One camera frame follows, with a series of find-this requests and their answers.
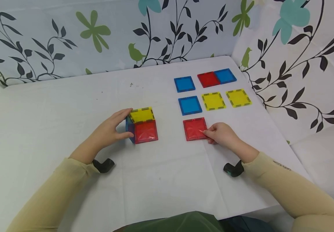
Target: green bird illustration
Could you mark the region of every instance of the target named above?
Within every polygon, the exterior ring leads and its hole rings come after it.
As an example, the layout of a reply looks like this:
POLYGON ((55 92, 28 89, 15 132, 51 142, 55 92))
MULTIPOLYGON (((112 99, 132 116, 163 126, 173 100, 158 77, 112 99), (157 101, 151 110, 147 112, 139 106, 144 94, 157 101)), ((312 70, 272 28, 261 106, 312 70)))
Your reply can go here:
POLYGON ((134 61, 136 61, 136 64, 138 61, 141 61, 144 56, 139 50, 137 50, 135 48, 135 44, 134 43, 130 43, 128 45, 128 51, 130 52, 130 57, 131 59, 133 59, 134 61))
POLYGON ((250 61, 250 51, 252 50, 248 47, 242 58, 242 66, 245 68, 248 68, 248 62, 250 61))

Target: finger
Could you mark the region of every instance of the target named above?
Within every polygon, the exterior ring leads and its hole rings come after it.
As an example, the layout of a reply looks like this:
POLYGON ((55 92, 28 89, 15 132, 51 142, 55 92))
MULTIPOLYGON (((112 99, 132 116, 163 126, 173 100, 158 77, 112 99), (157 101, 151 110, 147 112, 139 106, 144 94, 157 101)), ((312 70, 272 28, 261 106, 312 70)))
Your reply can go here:
POLYGON ((128 139, 130 137, 133 137, 133 133, 131 132, 124 132, 124 133, 117 133, 115 134, 115 138, 120 140, 120 139, 128 139))
POLYGON ((129 113, 131 113, 132 108, 124 109, 118 116, 116 116, 114 119, 119 124, 121 123, 129 113))

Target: beige long sleeve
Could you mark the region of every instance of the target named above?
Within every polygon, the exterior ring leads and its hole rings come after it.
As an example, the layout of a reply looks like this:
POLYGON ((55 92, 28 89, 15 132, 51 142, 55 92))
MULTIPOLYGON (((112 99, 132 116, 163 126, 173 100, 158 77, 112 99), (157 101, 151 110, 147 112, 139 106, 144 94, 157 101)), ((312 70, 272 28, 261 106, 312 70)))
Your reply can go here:
POLYGON ((262 152, 243 167, 295 218, 292 232, 334 232, 334 200, 316 185, 262 152))
POLYGON ((16 215, 7 232, 57 231, 72 198, 94 172, 99 171, 93 164, 65 158, 16 215))

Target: magnetic tile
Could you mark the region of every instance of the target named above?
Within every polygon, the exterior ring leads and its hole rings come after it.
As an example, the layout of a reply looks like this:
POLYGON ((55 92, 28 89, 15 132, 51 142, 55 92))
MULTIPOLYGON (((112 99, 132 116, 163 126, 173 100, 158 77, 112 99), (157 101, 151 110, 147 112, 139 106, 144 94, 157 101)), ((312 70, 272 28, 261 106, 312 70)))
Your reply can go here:
POLYGON ((186 141, 206 138, 206 136, 203 134, 203 131, 207 130, 206 121, 204 118, 184 120, 183 124, 186 141))
POLYGON ((135 144, 158 140, 155 120, 135 123, 135 144))
POLYGON ((202 99, 207 111, 226 108, 220 92, 202 94, 202 99))
POLYGON ((197 96, 179 98, 179 104, 182 115, 202 113, 197 96))
POLYGON ((195 90, 191 76, 175 78, 174 81, 178 93, 195 90))
POLYGON ((132 110, 129 114, 132 122, 146 122, 149 120, 154 120, 154 114, 151 107, 146 107, 142 109, 132 110))
POLYGON ((221 69, 221 70, 218 70, 218 71, 214 71, 214 73, 216 74, 216 76, 219 79, 221 84, 236 81, 235 76, 233 75, 233 73, 228 68, 227 69, 221 69))
POLYGON ((226 96, 234 108, 252 104, 244 89, 228 91, 226 96))
POLYGON ((220 81, 214 72, 198 74, 198 79, 201 82, 203 88, 220 85, 220 81))

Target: table surface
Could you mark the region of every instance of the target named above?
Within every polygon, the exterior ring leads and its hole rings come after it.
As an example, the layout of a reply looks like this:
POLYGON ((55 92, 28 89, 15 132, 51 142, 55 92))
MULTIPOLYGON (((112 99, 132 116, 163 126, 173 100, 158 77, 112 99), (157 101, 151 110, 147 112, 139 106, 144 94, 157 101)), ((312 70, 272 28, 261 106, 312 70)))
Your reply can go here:
MULTIPOLYGON (((73 200, 59 230, 113 231, 123 225, 202 211, 218 219, 278 203, 245 174, 223 166, 239 160, 206 140, 186 141, 182 121, 226 122, 243 140, 309 179, 304 167, 228 56, 15 85, 0 97, 0 231, 64 157, 113 112, 152 107, 158 141, 124 140, 103 149, 110 174, 94 175, 73 200), (230 68, 236 82, 202 88, 197 74, 230 68), (192 76, 196 90, 177 93, 174 78, 192 76), (244 88, 252 105, 233 108, 226 91, 244 88), (226 109, 206 111, 201 95, 220 91, 226 109), (182 116, 178 98, 197 95, 202 113, 182 116)), ((121 123, 119 130, 124 129, 121 123)))

